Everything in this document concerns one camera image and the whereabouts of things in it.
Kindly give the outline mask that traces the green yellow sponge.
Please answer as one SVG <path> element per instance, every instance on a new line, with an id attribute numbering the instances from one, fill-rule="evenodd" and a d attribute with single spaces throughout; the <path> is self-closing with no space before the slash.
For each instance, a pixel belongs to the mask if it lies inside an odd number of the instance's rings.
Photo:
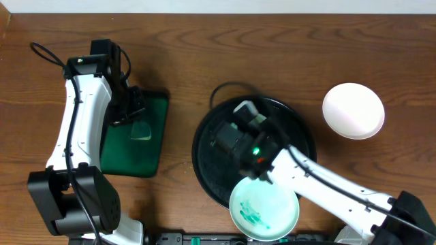
<path id="1" fill-rule="evenodd" d="M 143 120 L 136 120 L 133 123 L 130 134 L 130 138 L 132 140 L 147 141 L 151 139 L 151 136 L 151 126 L 147 122 Z"/>

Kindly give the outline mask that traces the pale green plate front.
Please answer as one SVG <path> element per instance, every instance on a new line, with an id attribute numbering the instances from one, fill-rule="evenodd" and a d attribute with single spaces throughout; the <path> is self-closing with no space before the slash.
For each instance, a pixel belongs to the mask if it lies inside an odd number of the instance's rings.
<path id="1" fill-rule="evenodd" d="M 233 223 L 246 236 L 271 242 L 284 238 L 295 228 L 300 206 L 294 191 L 244 178 L 230 195 L 229 211 Z"/>

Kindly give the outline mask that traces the pale green plate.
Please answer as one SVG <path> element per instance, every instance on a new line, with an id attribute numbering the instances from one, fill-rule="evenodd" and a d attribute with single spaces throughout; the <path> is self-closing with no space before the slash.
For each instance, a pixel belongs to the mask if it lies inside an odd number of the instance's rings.
<path id="1" fill-rule="evenodd" d="M 253 122 L 261 124 L 264 120 L 266 120 L 266 117 L 263 114 L 257 114 L 253 119 Z"/>
<path id="2" fill-rule="evenodd" d="M 233 223 L 246 236 L 271 242 L 284 238 L 295 228 L 300 206 L 294 191 L 244 178 L 230 195 L 229 211 Z"/>

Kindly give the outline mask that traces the white plate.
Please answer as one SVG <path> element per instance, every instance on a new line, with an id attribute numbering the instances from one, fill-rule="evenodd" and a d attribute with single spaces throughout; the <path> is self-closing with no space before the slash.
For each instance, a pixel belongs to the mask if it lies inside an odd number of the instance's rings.
<path id="1" fill-rule="evenodd" d="M 322 113 L 334 132 L 352 140 L 376 135 L 386 115 L 379 96 L 357 83 L 342 83 L 331 88 L 324 97 Z"/>

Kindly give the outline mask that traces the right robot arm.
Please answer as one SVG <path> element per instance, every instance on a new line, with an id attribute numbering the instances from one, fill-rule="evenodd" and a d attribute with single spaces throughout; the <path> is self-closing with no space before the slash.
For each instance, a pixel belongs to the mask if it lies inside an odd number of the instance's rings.
<path id="1" fill-rule="evenodd" d="M 416 196 L 367 189 L 317 164 L 311 134 L 295 113 L 239 111 L 214 120 L 211 133 L 243 176 L 229 209 L 235 225 L 253 239 L 273 241 L 289 233 L 304 197 L 342 220 L 364 244 L 435 242 L 435 223 Z"/>

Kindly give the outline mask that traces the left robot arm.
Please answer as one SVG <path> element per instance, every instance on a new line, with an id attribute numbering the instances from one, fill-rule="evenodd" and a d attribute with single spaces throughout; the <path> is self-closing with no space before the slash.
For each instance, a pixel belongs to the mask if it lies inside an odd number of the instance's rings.
<path id="1" fill-rule="evenodd" d="M 89 55 L 63 62 L 36 42 L 30 48 L 61 67 L 66 88 L 56 146 L 45 169 L 27 181 L 47 230 L 70 244 L 143 244 L 144 225 L 121 212 L 119 194 L 100 167 L 104 127 L 135 122 L 145 109 L 142 92 L 121 70 L 126 52 L 97 39 Z"/>

